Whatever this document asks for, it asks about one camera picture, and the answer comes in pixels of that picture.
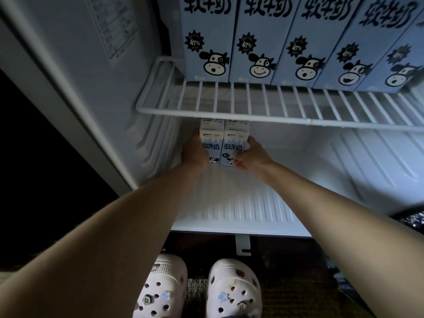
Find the blue flower charm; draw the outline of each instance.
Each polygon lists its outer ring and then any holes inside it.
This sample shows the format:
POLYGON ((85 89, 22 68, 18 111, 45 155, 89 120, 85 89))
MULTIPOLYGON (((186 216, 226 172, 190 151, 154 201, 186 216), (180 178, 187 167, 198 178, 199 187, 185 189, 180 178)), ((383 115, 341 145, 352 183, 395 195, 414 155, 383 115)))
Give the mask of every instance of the blue flower charm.
POLYGON ((225 292, 221 292, 218 296, 218 299, 221 300, 221 302, 227 301, 227 300, 230 299, 230 294, 225 293, 225 292))
POLYGON ((162 292, 162 294, 160 295, 160 298, 161 298, 163 301, 167 301, 167 300, 171 299, 171 293, 170 293, 169 291, 164 291, 164 292, 162 292))

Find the milk box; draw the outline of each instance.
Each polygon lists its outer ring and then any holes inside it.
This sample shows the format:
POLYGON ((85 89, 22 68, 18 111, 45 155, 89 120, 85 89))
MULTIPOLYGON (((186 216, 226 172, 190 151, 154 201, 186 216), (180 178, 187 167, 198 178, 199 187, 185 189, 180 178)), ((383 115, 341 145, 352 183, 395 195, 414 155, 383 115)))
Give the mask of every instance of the milk box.
POLYGON ((234 152, 242 152, 249 137, 249 122, 226 120, 220 165, 234 166, 234 152))
POLYGON ((228 82, 237 0, 179 0, 187 81, 228 82))
POLYGON ((424 10, 356 91, 397 92, 424 67, 424 10))
POLYGON ((356 90, 423 5, 424 0, 364 0, 313 87, 356 90))
POLYGON ((240 0, 230 82, 270 84, 299 0, 240 0))
POLYGON ((202 118, 200 120, 199 135, 202 145, 209 152, 209 164, 218 165, 224 139, 223 119, 202 118))
POLYGON ((300 0, 272 85, 312 87, 360 0, 300 0))

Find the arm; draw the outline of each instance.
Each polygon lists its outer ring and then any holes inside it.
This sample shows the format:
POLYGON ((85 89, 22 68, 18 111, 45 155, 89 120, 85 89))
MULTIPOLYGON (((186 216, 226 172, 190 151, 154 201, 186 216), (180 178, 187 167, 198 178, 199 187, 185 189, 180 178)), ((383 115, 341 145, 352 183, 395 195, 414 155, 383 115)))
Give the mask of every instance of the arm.
POLYGON ((424 312, 424 239, 273 162, 251 136, 236 167, 271 186, 334 260, 378 317, 424 312))
POLYGON ((109 204, 0 288, 0 317, 131 317, 183 195, 208 164, 199 131, 182 163, 109 204))

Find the cartoon cow face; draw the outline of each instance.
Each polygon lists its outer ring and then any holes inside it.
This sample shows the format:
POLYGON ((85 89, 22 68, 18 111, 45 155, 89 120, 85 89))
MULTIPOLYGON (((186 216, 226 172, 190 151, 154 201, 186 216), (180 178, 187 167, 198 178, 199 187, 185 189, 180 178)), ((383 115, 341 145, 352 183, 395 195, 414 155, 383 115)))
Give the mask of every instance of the cartoon cow face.
POLYGON ((218 164, 219 159, 215 157, 209 157, 209 164, 218 164))
POLYGON ((342 74, 339 77, 339 83, 345 86, 355 85, 363 74, 367 74, 370 71, 372 64, 364 65, 361 60, 358 60, 355 64, 348 62, 343 66, 344 70, 349 72, 342 74))
POLYGON ((215 53, 213 50, 209 53, 202 51, 199 53, 199 57, 201 59, 208 60, 203 65, 203 69, 205 69, 208 74, 212 74, 214 76, 222 76, 225 74, 225 64, 230 63, 230 58, 227 57, 227 53, 215 53))
POLYGON ((262 53, 260 57, 256 54, 249 54, 249 60, 255 64, 250 67, 250 74, 255 78, 265 78, 271 73, 271 70, 275 70, 275 63, 272 63, 274 58, 266 58, 265 54, 262 53))
POLYGON ((411 66, 409 63, 405 65, 394 65, 390 71, 396 72, 390 75, 385 83, 389 87, 399 87, 403 85, 409 77, 416 73, 422 66, 411 66))
POLYGON ((230 165, 235 165, 235 159, 227 159, 228 160, 228 164, 230 164, 230 165))
POLYGON ((325 58, 318 59, 313 58, 312 55, 306 57, 299 57, 296 59, 298 65, 302 65, 296 70, 296 77, 300 80, 311 80, 314 79, 324 63, 325 58))

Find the person's left arm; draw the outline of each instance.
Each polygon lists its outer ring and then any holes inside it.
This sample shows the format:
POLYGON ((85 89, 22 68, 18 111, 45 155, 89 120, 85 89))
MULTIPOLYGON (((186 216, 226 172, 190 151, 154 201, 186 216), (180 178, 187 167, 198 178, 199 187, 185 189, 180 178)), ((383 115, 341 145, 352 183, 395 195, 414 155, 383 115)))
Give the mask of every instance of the person's left arm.
POLYGON ((131 317, 182 197, 208 161, 195 131, 180 165, 97 212, 4 283, 0 317, 131 317))

